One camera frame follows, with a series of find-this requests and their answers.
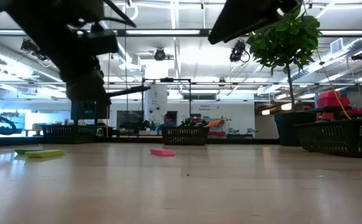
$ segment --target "orange object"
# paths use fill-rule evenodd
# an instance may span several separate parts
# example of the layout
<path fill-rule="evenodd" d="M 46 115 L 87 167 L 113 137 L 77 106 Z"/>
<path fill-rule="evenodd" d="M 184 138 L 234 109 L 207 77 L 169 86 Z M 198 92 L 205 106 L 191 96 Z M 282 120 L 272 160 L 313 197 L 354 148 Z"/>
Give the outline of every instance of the orange object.
<path fill-rule="evenodd" d="M 207 125 L 205 125 L 205 128 L 206 127 L 209 127 L 209 128 L 212 128 L 212 127 L 215 127 L 217 126 L 219 123 L 221 123 L 222 119 L 218 119 L 216 121 L 211 121 L 210 123 L 208 123 Z"/>

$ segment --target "metal frame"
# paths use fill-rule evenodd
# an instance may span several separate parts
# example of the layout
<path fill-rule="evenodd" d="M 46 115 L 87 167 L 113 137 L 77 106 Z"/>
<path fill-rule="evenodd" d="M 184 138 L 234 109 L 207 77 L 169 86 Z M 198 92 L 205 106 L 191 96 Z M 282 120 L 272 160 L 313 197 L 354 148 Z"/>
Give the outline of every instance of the metal frame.
<path fill-rule="evenodd" d="M 192 115 L 192 81 L 190 78 L 142 78 L 142 85 L 145 84 L 145 81 L 152 81 L 152 84 L 158 84 L 156 81 L 160 81 L 159 83 L 168 84 L 173 83 L 174 81 L 179 81 L 179 85 L 184 85 L 182 81 L 189 82 L 189 119 L 191 119 Z M 142 94 L 142 122 L 145 121 L 145 101 L 144 101 L 144 92 Z"/>
<path fill-rule="evenodd" d="M 280 86 L 288 86 L 288 83 L 285 82 L 192 82 L 191 79 L 178 79 L 178 80 L 190 80 L 189 85 L 251 85 L 251 86 L 261 86 L 261 85 L 280 85 Z M 105 85 L 142 85 L 146 82 L 106 82 Z M 0 84 L 7 84 L 7 85 L 20 85 L 20 84 L 30 84 L 30 85 L 65 85 L 64 82 L 6 82 L 6 81 L 0 81 Z M 171 83 L 171 82 L 156 82 L 155 84 L 158 85 L 184 85 L 184 83 Z M 334 86 L 354 86 L 357 84 L 360 84 L 362 86 L 362 83 L 332 83 Z M 308 85 L 308 86 L 330 86 L 330 83 L 302 83 L 302 82 L 293 82 L 292 85 L 298 86 L 298 85 Z"/>
<path fill-rule="evenodd" d="M 127 34 L 128 30 L 133 32 L 149 31 L 150 34 Z M 163 34 L 163 32 L 176 32 L 176 31 L 195 30 L 193 34 Z M 208 37 L 211 29 L 112 29 L 117 34 L 117 37 Z M 362 29 L 320 29 L 320 31 L 334 31 L 334 32 L 346 32 L 346 31 L 362 31 Z M 27 37 L 27 34 L 20 29 L 0 29 L 0 37 Z M 362 34 L 327 34 L 321 35 L 321 37 L 362 37 Z"/>

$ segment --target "wooden table surface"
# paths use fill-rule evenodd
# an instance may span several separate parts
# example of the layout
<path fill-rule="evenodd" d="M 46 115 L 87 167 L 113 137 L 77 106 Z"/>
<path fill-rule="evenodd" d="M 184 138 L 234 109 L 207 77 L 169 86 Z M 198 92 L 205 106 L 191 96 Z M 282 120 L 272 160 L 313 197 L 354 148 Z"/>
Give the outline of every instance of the wooden table surface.
<path fill-rule="evenodd" d="M 46 145 L 0 149 L 0 223 L 362 223 L 362 159 L 299 147 Z"/>

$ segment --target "black plastic basket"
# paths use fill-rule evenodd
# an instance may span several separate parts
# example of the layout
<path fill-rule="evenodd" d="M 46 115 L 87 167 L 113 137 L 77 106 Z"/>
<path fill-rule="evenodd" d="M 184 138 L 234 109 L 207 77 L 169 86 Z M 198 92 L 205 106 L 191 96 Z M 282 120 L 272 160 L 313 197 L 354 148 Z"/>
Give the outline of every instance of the black plastic basket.
<path fill-rule="evenodd" d="M 167 145 L 203 146 L 207 144 L 209 128 L 163 128 L 163 143 Z"/>
<path fill-rule="evenodd" d="M 77 144 L 95 142 L 97 128 L 93 126 L 42 125 L 46 143 Z"/>
<path fill-rule="evenodd" d="M 305 150 L 362 157 L 362 120 L 297 124 L 296 127 Z"/>

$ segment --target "ceiling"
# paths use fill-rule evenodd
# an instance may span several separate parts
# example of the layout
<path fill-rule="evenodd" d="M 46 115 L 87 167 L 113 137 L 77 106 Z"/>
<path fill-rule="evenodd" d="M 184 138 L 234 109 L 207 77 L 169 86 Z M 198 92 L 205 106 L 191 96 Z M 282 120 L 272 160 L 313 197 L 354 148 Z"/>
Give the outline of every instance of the ceiling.
<path fill-rule="evenodd" d="M 114 2 L 119 8 L 122 8 L 125 4 L 125 1 Z M 202 2 L 205 5 L 204 9 L 201 9 Z M 362 29 L 362 0 L 307 0 L 306 2 L 307 7 L 309 6 L 308 3 L 313 3 L 313 8 L 307 9 L 308 14 L 313 16 L 319 15 L 323 9 L 326 9 L 327 5 L 335 2 L 334 6 L 329 7 L 328 10 L 326 9 L 326 12 L 319 17 L 321 29 Z M 180 0 L 179 7 L 173 7 L 173 5 L 176 6 L 177 0 L 134 0 L 134 7 L 127 8 L 126 14 L 135 17 L 135 7 L 138 8 L 138 14 L 133 20 L 137 25 L 137 29 L 210 29 L 213 27 L 224 3 L 225 0 Z M 105 14 L 116 17 L 108 7 L 105 8 Z M 107 22 L 106 25 L 112 29 L 132 29 L 114 22 Z M 0 29 L 20 28 L 8 15 L 1 13 Z M 22 55 L 23 52 L 20 50 L 22 40 L 22 37 L 0 37 L 0 46 L 9 49 L 11 54 Z M 211 45 L 206 37 L 118 38 L 118 42 L 125 49 L 126 54 L 131 55 L 132 58 L 138 56 L 141 59 L 140 65 L 149 66 L 152 63 L 152 52 L 157 48 L 163 48 L 166 54 L 170 55 L 175 55 L 176 49 L 179 77 L 192 78 L 196 82 L 217 82 L 220 78 L 226 78 L 228 82 L 282 82 L 284 80 L 285 75 L 281 72 L 282 68 L 277 68 L 277 72 L 271 77 L 269 70 L 266 68 L 259 70 L 260 66 L 253 61 L 243 66 L 242 63 L 231 63 L 229 54 L 237 40 L 246 40 L 246 38 L 238 38 L 226 44 L 218 43 L 216 45 Z M 322 55 L 327 54 L 330 50 L 330 43 L 335 40 L 336 38 L 321 38 L 319 52 Z M 111 82 L 125 80 L 125 76 L 127 76 L 128 81 L 132 82 L 141 80 L 143 76 L 143 72 L 139 70 L 121 69 L 120 65 L 123 64 L 123 61 L 120 60 L 120 57 L 114 56 L 111 58 L 108 55 L 101 55 L 99 58 L 103 72 L 107 77 L 111 77 Z M 30 55 L 24 56 L 20 62 L 25 63 L 28 60 L 37 62 L 37 59 Z M 167 74 L 170 77 L 175 77 L 174 60 L 165 63 L 165 66 L 164 63 L 161 64 L 163 69 L 170 69 Z M 353 66 L 362 64 L 362 62 L 351 63 L 353 63 Z M 340 57 L 336 63 L 329 65 L 327 68 L 329 75 L 332 76 L 351 69 L 351 64 L 348 64 L 344 57 Z M 47 69 L 49 69 L 48 72 L 56 75 L 59 72 L 53 65 Z M 360 75 L 360 72 L 361 70 L 356 71 L 356 75 Z M 323 79 L 321 73 L 321 70 L 316 70 L 315 73 L 310 73 L 295 80 L 295 82 L 319 82 Z M 125 88 L 125 85 L 112 85 L 112 87 Z M 240 86 L 239 88 L 257 89 L 258 87 Z M 301 92 L 309 91 L 308 89 L 309 87 L 303 88 Z M 281 88 L 280 90 L 287 91 L 287 88 Z"/>

